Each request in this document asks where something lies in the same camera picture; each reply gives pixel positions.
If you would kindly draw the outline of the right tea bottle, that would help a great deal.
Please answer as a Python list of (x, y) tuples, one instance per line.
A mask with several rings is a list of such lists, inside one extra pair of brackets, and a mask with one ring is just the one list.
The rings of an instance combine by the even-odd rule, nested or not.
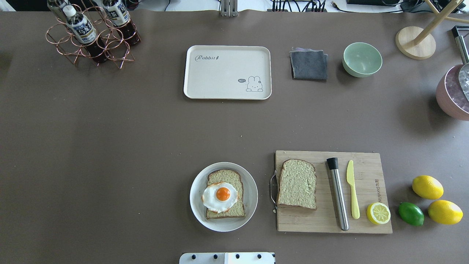
[(130, 45), (138, 44), (141, 39), (132, 22), (127, 7), (122, 0), (104, 0), (103, 8), (119, 35)]

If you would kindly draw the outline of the green lime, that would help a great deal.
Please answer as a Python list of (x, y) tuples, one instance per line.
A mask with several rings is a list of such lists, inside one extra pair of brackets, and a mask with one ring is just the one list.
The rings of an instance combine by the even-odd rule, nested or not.
[(398, 213), (401, 219), (407, 224), (420, 227), (424, 224), (424, 213), (415, 204), (402, 202), (398, 207)]

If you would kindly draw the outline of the yellow plastic knife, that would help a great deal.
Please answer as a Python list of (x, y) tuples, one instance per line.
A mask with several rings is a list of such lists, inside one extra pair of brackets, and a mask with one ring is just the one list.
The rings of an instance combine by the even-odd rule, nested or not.
[(346, 171), (346, 181), (350, 186), (351, 191), (351, 215), (354, 219), (360, 218), (359, 204), (355, 187), (354, 177), (354, 161), (349, 160)]

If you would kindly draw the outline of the steel muddler black tip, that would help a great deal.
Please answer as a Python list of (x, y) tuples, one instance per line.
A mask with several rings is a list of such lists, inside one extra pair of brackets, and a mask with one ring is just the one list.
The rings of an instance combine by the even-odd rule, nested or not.
[(347, 219), (346, 206), (339, 173), (339, 164), (337, 157), (331, 157), (326, 160), (329, 172), (332, 176), (335, 200), (338, 209), (339, 224), (342, 231), (348, 231), (350, 226)]

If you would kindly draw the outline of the fried egg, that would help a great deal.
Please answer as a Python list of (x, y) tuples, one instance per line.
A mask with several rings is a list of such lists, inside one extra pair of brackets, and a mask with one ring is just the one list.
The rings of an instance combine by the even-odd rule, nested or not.
[(211, 212), (227, 212), (238, 201), (238, 191), (227, 182), (218, 182), (206, 187), (202, 194), (204, 206)]

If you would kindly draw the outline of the bread slice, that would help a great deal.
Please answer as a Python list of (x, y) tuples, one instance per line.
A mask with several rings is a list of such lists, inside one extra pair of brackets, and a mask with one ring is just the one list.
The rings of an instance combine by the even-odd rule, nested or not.
[(227, 182), (233, 185), (238, 191), (238, 201), (227, 212), (214, 213), (206, 209), (206, 219), (245, 217), (245, 209), (243, 204), (244, 187), (241, 181), (241, 175), (231, 169), (219, 169), (210, 173), (207, 179), (207, 187), (218, 182)]
[(317, 209), (317, 176), (313, 164), (300, 159), (286, 160), (283, 162), (279, 181), (279, 206)]

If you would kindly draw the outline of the lower whole lemon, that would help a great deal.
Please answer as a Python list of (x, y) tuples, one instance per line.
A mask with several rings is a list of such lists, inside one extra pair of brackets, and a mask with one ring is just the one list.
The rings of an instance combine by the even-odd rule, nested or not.
[(464, 217), (462, 209), (453, 202), (440, 199), (428, 207), (429, 217), (439, 224), (457, 224)]

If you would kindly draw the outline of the whole lemon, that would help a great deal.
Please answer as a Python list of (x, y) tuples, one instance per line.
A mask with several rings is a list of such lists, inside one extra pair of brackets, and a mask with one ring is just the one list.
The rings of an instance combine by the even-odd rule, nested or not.
[(462, 209), (453, 202), (440, 199), (428, 207), (429, 217), (439, 224), (457, 224), (464, 217)]
[(429, 175), (420, 175), (412, 180), (412, 189), (424, 199), (439, 199), (444, 194), (442, 184), (434, 177)]

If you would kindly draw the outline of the white round plate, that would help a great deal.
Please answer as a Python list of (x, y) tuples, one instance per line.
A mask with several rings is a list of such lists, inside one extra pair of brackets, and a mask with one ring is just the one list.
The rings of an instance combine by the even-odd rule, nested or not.
[[(202, 203), (202, 193), (206, 188), (208, 175), (219, 169), (231, 169), (240, 174), (244, 187), (243, 205), (245, 217), (206, 219), (206, 207)], [(246, 169), (231, 162), (218, 162), (207, 166), (195, 177), (191, 186), (189, 200), (195, 218), (204, 227), (216, 232), (231, 232), (243, 227), (253, 216), (258, 203), (258, 190), (256, 182)]]

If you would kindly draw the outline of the half lemon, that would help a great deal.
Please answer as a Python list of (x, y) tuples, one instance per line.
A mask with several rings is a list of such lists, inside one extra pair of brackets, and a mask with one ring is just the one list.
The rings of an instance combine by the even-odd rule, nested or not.
[(387, 205), (374, 202), (368, 205), (367, 218), (373, 224), (387, 224), (391, 219), (391, 212)]

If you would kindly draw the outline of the upper whole lemon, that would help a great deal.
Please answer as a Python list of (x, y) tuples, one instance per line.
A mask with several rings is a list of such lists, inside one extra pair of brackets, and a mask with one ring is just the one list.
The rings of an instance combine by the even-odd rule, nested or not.
[(434, 177), (429, 175), (420, 175), (412, 180), (412, 189), (424, 199), (439, 199), (444, 194), (442, 184)]

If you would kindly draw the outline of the wooden mug tree stand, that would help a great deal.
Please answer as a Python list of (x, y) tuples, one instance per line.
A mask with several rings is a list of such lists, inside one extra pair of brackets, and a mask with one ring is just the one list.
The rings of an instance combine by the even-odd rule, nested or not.
[(428, 59), (436, 50), (435, 38), (431, 32), (443, 21), (451, 20), (468, 24), (469, 20), (449, 17), (448, 15), (455, 10), (463, 1), (451, 0), (442, 11), (438, 11), (429, 0), (425, 1), (432, 12), (435, 14), (433, 20), (424, 29), (416, 26), (405, 27), (395, 37), (397, 48), (407, 57), (417, 60)]

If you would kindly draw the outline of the cream rabbit serving tray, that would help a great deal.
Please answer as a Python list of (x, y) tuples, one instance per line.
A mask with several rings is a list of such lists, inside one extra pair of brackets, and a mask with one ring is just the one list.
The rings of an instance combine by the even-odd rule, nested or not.
[(190, 99), (266, 100), (271, 78), (266, 47), (194, 45), (187, 50), (183, 92)]

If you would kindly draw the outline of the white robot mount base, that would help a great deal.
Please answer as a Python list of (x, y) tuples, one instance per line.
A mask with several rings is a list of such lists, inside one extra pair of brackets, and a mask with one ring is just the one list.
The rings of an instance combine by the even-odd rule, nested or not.
[(275, 264), (273, 252), (184, 253), (179, 264)]

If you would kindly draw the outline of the pink ice bowl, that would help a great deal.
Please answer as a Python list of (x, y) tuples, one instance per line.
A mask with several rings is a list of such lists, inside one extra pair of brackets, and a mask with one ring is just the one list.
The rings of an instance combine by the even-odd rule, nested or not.
[(441, 78), (436, 89), (436, 100), (449, 116), (468, 121), (468, 100), (459, 84), (459, 71), (463, 65), (456, 65)]

